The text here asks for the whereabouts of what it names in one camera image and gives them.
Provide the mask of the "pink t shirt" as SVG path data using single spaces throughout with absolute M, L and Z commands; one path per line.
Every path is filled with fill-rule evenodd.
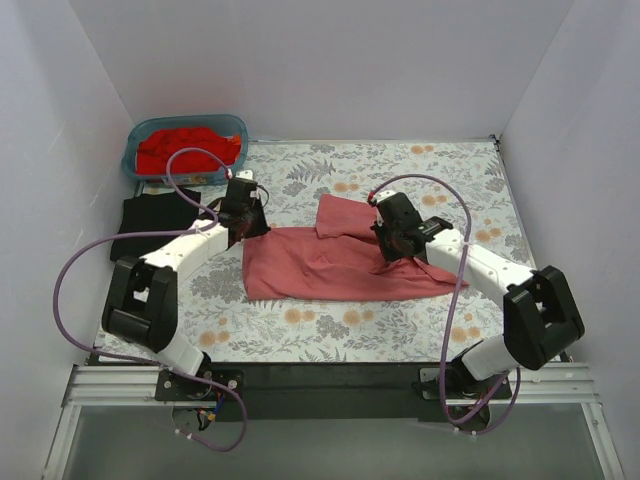
M 456 276 L 441 268 L 413 258 L 387 263 L 375 220 L 367 204 L 324 194 L 313 227 L 278 227 L 245 240 L 248 299 L 400 301 L 454 291 Z

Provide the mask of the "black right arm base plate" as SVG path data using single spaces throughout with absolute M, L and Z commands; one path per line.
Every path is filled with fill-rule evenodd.
M 459 380 L 453 379 L 449 371 L 446 371 L 446 398 L 479 400 L 488 395 L 499 379 L 499 375 L 494 375 L 486 380 L 463 384 Z M 411 383 L 411 388 L 425 400 L 438 400 L 440 398 L 438 366 L 421 368 L 418 373 L 418 380 Z M 511 397 L 510 382 L 507 379 L 503 379 L 494 393 L 493 399 L 507 400 Z

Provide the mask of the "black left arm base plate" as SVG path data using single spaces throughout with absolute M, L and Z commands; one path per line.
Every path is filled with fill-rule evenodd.
M 232 388 L 239 395 L 244 386 L 241 370 L 215 369 L 203 374 L 207 380 Z M 209 384 L 188 380 L 168 370 L 159 373 L 154 399 L 157 401 L 214 401 L 223 392 Z

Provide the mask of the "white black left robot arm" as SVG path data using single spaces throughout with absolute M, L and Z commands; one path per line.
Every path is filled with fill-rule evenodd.
M 205 398 L 213 386 L 208 360 L 178 331 L 178 287 L 213 257 L 243 240 L 270 231 L 253 172 L 243 170 L 227 183 L 225 196 L 202 213 L 191 228 L 158 250 L 116 262 L 102 315 L 102 329 L 181 371 L 178 387 L 193 400 Z

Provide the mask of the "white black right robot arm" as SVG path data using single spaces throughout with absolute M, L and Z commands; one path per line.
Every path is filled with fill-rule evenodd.
M 538 370 L 583 337 L 585 327 L 565 275 L 553 266 L 534 270 L 471 245 L 450 222 L 423 219 L 403 193 L 369 198 L 372 226 L 384 258 L 426 261 L 447 272 L 465 262 L 463 281 L 500 307 L 503 332 L 467 348 L 447 363 L 446 382 L 475 397 L 489 378 L 518 367 Z

